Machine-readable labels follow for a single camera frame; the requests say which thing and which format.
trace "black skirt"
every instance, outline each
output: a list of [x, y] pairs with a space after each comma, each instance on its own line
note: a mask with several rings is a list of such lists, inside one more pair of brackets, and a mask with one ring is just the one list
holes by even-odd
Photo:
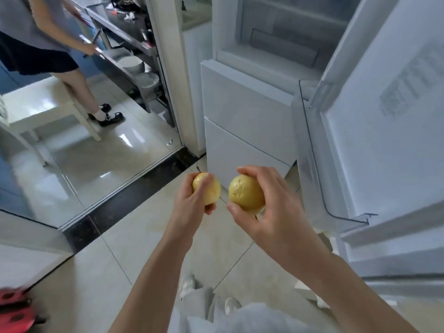
[[23, 75], [63, 73], [79, 68], [68, 52], [39, 49], [0, 31], [0, 60], [8, 71]]

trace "shoe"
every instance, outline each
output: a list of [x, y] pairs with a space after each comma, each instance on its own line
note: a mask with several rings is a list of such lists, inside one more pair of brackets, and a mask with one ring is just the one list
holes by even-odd
[[241, 304], [234, 298], [228, 298], [225, 301], [225, 315], [233, 313], [238, 308], [241, 308]]
[[123, 116], [123, 114], [121, 112], [116, 112], [114, 113], [115, 116], [113, 118], [110, 117], [110, 115], [108, 113], [106, 113], [107, 117], [105, 120], [101, 121], [97, 121], [99, 123], [99, 125], [101, 127], [107, 127], [109, 125], [112, 124], [118, 124], [121, 123], [122, 121], [125, 120], [125, 117]]
[[194, 274], [188, 274], [182, 278], [180, 290], [180, 300], [183, 299], [188, 293], [196, 289], [196, 279]]
[[[104, 112], [104, 113], [108, 113], [109, 111], [111, 111], [111, 105], [109, 105], [109, 104], [102, 104], [102, 105], [99, 105], [99, 109], [102, 110], [102, 112]], [[88, 117], [91, 120], [95, 120], [96, 119], [96, 117], [94, 117], [91, 113], [88, 113]]]

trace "woman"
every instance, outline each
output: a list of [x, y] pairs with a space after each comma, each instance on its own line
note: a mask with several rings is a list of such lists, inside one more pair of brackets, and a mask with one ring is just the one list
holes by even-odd
[[108, 104], [97, 105], [85, 76], [69, 55], [73, 48], [91, 56], [96, 47], [70, 33], [63, 7], [79, 16], [66, 0], [1, 0], [0, 60], [9, 71], [50, 73], [62, 80], [102, 127], [123, 121], [120, 112], [108, 114]]

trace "hand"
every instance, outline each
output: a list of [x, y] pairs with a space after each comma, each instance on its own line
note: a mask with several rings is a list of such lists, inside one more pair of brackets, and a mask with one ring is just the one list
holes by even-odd
[[266, 210], [258, 221], [229, 203], [234, 221], [287, 272], [302, 281], [315, 276], [330, 252], [308, 223], [299, 197], [275, 168], [245, 166], [237, 171], [257, 178]]
[[84, 43], [82, 45], [82, 47], [80, 48], [80, 50], [84, 53], [86, 53], [88, 56], [92, 56], [92, 55], [98, 55], [99, 52], [96, 49], [96, 46], [94, 44], [91, 43]]
[[211, 215], [215, 204], [205, 206], [204, 195], [214, 177], [208, 173], [197, 190], [193, 193], [192, 183], [199, 173], [188, 174], [177, 193], [173, 213], [166, 227], [164, 237], [168, 240], [179, 240], [188, 251], [193, 243], [193, 236], [199, 228], [203, 213]]

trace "white sneaker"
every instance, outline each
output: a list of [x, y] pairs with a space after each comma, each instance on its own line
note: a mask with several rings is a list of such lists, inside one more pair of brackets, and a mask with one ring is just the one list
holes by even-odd
[[194, 274], [187, 274], [183, 276], [182, 288], [180, 290], [180, 300], [183, 299], [188, 293], [196, 289], [196, 279], [194, 278]]
[[238, 308], [241, 308], [241, 304], [236, 299], [228, 298], [225, 301], [225, 315], [233, 313]]

